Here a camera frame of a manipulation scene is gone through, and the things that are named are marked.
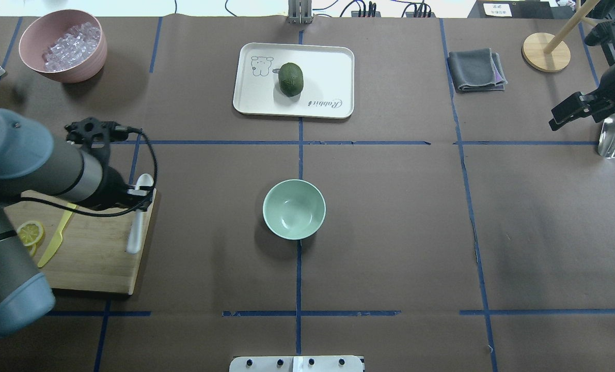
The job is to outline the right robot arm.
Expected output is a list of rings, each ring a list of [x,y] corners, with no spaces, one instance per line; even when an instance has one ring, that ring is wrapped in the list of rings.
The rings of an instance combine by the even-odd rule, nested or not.
[[[555,131],[563,125],[591,116],[602,123],[597,153],[606,159],[615,159],[615,64],[605,71],[598,88],[584,95],[574,92],[552,109],[550,129]]]

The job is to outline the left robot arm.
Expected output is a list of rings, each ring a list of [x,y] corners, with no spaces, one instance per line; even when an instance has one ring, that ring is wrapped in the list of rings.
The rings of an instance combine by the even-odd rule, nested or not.
[[[45,125],[0,108],[0,339],[49,313],[56,299],[33,262],[7,209],[38,203],[97,218],[146,210],[156,188],[140,191],[109,164],[111,144],[141,129],[92,116],[65,127],[64,139]]]

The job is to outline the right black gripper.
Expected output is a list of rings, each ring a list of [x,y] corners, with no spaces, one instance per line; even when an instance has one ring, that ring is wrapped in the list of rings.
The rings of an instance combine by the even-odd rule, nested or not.
[[[596,92],[575,92],[557,104],[552,110],[553,117],[548,121],[550,129],[560,130],[567,123],[588,116],[595,122],[605,120],[610,115],[610,110],[602,108],[597,97],[615,104],[615,64],[603,73]]]

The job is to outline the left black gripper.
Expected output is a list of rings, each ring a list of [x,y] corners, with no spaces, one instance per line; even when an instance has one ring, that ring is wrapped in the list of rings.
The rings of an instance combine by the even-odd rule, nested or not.
[[[111,166],[106,167],[97,189],[97,210],[148,206],[151,201],[152,188],[129,189],[118,171]]]

